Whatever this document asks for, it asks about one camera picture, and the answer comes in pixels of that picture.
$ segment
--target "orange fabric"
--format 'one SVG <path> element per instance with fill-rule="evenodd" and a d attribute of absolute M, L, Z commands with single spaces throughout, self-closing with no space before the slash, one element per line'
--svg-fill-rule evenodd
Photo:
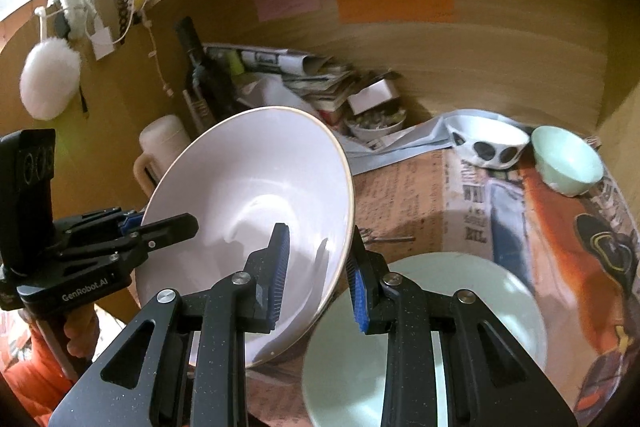
<path fill-rule="evenodd" d="M 587 341 L 598 353 L 618 347 L 616 325 L 623 324 L 622 289 L 582 246 L 575 219 L 587 210 L 580 198 L 567 198 L 547 187 L 524 157 L 519 164 L 525 197 L 533 207 L 540 228 L 556 258 L 562 279 L 578 299 L 578 316 Z"/>
<path fill-rule="evenodd" d="M 72 382 L 63 375 L 37 327 L 31 328 L 31 343 L 31 360 L 18 362 L 7 369 L 4 379 L 22 406 L 39 425 L 46 427 Z"/>

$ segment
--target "white paper tag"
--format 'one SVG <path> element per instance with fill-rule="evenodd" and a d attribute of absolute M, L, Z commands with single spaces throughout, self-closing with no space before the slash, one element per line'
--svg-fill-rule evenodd
<path fill-rule="evenodd" d="M 95 60 L 100 60 L 115 51 L 113 39 L 111 39 L 111 30 L 109 27 L 102 26 L 100 17 L 95 20 L 95 33 L 91 35 L 91 45 L 94 48 Z"/>

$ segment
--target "orange sticky note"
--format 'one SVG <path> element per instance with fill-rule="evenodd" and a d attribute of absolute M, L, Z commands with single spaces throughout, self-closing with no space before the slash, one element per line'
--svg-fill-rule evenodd
<path fill-rule="evenodd" d="M 337 0 L 340 22 L 453 22 L 453 0 Z"/>

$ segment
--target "bottle handle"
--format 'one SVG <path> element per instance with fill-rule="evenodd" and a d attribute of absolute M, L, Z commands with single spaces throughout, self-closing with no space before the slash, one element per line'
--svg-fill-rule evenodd
<path fill-rule="evenodd" d="M 146 168 L 151 166 L 154 161 L 154 156 L 143 152 L 136 161 L 133 162 L 133 177 L 136 179 L 142 191 L 146 194 L 146 197 L 150 198 L 153 195 L 156 186 L 151 181 L 151 178 L 146 172 Z"/>

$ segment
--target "white pom-pom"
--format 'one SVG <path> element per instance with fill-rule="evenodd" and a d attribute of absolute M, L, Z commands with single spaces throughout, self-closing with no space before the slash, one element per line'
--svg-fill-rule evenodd
<path fill-rule="evenodd" d="M 20 98 L 33 118 L 53 120 L 65 110 L 80 87 L 80 62 L 63 39 L 36 44 L 20 76 Z"/>

